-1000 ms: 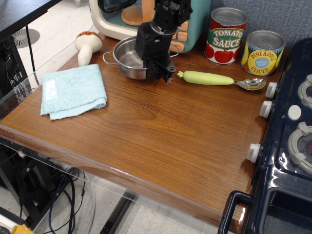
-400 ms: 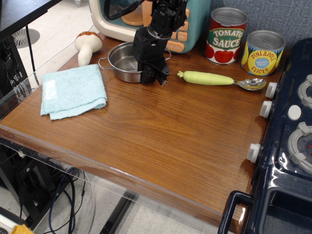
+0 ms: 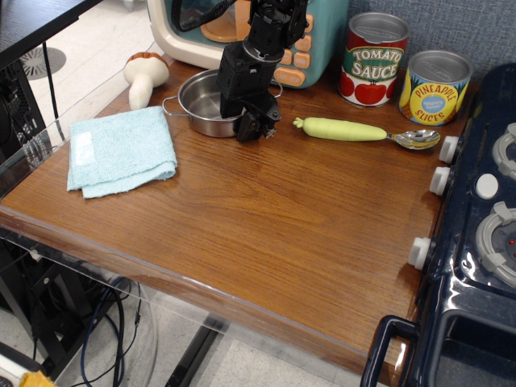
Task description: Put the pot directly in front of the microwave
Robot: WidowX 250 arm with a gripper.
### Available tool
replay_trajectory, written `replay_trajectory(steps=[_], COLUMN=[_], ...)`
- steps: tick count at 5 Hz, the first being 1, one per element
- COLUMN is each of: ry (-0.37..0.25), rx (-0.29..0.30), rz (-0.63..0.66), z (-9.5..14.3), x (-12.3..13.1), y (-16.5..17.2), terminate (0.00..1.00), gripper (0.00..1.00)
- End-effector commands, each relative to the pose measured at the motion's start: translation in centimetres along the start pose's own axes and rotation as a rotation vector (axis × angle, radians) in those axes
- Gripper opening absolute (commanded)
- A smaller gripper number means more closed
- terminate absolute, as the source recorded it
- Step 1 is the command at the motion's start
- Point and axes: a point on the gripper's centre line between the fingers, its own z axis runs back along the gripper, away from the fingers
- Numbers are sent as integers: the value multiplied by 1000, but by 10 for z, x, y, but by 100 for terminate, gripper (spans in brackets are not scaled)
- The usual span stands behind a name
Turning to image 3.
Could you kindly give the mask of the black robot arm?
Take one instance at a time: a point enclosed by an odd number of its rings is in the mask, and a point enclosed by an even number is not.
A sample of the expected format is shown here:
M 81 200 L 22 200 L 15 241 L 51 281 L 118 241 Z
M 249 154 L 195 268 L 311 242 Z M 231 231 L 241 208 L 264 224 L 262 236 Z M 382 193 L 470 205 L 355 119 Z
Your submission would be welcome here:
M 240 143 L 274 135 L 281 119 L 269 86 L 285 50 L 304 36 L 307 1 L 252 1 L 250 31 L 228 44 L 218 69 L 220 114 L 240 117 L 235 130 Z

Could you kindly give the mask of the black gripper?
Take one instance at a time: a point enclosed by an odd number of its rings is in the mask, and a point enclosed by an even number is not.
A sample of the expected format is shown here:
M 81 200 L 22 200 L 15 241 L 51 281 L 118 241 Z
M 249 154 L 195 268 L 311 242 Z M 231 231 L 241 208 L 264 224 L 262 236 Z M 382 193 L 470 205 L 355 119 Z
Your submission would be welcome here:
M 223 118 L 240 115 L 236 139 L 239 143 L 272 138 L 281 119 L 276 98 L 268 91 L 281 51 L 258 50 L 249 40 L 228 44 L 218 69 L 216 84 L 220 91 Z

